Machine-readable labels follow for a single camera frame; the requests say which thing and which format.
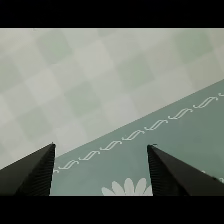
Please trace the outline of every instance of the white flower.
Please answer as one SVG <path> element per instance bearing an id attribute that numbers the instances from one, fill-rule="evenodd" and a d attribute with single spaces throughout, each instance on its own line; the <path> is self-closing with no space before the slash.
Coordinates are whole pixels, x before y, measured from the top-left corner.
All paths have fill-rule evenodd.
<path id="1" fill-rule="evenodd" d="M 142 178 L 137 183 L 134 189 L 134 184 L 130 178 L 124 182 L 124 189 L 116 182 L 112 182 L 113 191 L 103 187 L 102 193 L 104 196 L 153 196 L 151 185 L 146 189 L 146 179 Z"/>

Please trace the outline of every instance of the flower petal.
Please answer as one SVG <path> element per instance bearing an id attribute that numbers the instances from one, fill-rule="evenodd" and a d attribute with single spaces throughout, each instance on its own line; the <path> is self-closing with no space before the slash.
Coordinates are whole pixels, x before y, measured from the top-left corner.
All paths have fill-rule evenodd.
<path id="1" fill-rule="evenodd" d="M 146 179 L 142 178 L 139 180 L 135 188 L 135 196 L 142 196 L 146 188 Z"/>
<path id="2" fill-rule="evenodd" d="M 116 196 L 125 196 L 123 188 L 116 181 L 112 182 L 112 189 Z"/>
<path id="3" fill-rule="evenodd" d="M 105 187 L 102 188 L 102 193 L 104 196 L 116 196 L 113 191 L 111 191 Z"/>
<path id="4" fill-rule="evenodd" d="M 134 184 L 130 178 L 127 178 L 124 182 L 124 190 L 125 190 L 126 196 L 134 195 Z"/>
<path id="5" fill-rule="evenodd" d="M 143 194 L 143 196 L 153 196 L 153 194 L 152 194 L 152 186 L 151 185 L 146 189 L 146 191 Z"/>

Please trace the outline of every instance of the checkered tablecloth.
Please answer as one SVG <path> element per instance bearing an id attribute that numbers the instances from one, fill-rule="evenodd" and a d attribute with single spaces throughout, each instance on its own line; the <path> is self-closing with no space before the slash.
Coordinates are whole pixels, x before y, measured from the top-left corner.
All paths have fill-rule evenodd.
<path id="1" fill-rule="evenodd" d="M 0 168 L 57 156 L 224 78 L 224 29 L 0 29 Z"/>

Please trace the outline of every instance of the green and white checkered fabric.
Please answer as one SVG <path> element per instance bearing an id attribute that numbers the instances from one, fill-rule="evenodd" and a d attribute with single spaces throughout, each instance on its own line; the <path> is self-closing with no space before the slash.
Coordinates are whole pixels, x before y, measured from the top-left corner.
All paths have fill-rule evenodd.
<path id="1" fill-rule="evenodd" d="M 0 29 L 0 168 L 57 156 L 224 78 L 224 29 Z"/>

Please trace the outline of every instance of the green mat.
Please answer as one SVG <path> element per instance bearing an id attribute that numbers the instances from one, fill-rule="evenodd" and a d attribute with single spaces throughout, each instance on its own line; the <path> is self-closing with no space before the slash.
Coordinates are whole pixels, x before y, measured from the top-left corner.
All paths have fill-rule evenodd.
<path id="1" fill-rule="evenodd" d="M 223 115 L 220 81 L 58 157 L 51 195 L 151 195 L 148 144 L 223 180 Z"/>

